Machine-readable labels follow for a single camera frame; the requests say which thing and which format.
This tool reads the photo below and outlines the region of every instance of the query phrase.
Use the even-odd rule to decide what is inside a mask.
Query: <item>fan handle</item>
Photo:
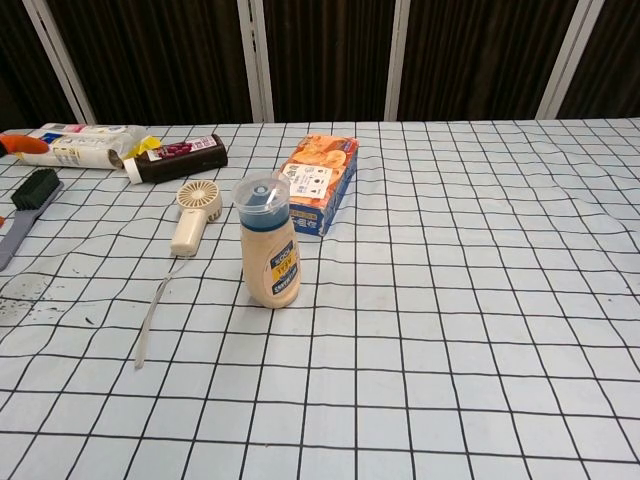
[[[191,257],[198,251],[204,226],[207,224],[207,212],[200,208],[187,208],[182,211],[176,233],[171,239],[171,253],[178,257]]]

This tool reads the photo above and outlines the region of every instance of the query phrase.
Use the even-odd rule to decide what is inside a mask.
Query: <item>handheld fan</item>
[[[222,212],[222,196],[210,180],[196,180],[182,186],[176,195],[182,215],[171,240],[171,253],[180,257],[195,255],[207,221]]]

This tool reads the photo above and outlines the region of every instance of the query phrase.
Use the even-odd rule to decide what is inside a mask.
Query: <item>gray brush handle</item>
[[[16,212],[11,230],[0,242],[0,272],[4,270],[18,250],[18,247],[31,230],[38,218],[38,210],[22,210]]]

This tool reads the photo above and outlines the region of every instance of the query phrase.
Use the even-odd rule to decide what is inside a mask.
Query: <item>dark curtain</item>
[[[265,0],[276,120],[381,120],[394,6],[394,0]]]
[[[640,116],[640,2],[607,0],[559,118]]]
[[[20,0],[0,0],[0,131],[75,122]]]
[[[251,121],[230,0],[48,0],[100,123]]]
[[[412,2],[398,119],[533,118],[576,4]]]

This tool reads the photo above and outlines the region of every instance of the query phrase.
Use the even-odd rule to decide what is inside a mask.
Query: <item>mayonnaise bottle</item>
[[[300,288],[300,254],[289,217],[287,177],[277,172],[249,175],[234,188],[233,200],[249,293],[268,308],[290,304]]]

